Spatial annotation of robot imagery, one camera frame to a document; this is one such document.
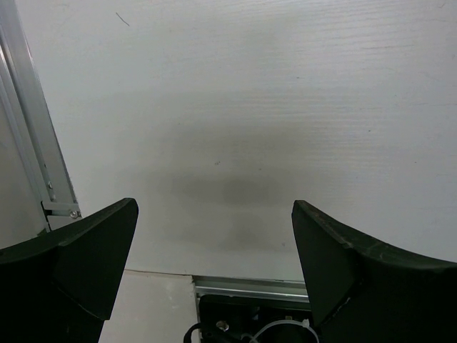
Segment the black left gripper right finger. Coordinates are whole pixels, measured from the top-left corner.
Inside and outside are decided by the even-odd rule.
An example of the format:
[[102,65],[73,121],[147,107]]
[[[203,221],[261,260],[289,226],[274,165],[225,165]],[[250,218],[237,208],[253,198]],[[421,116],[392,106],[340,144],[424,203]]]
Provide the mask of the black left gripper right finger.
[[456,264],[382,242],[304,200],[293,233],[325,342],[454,342]]

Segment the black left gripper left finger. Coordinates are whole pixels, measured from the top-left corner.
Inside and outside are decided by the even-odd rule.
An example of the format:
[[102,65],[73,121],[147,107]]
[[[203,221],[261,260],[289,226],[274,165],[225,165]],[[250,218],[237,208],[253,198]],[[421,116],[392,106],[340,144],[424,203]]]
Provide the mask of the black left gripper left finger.
[[122,199],[1,250],[2,342],[97,342],[110,320],[139,206]]

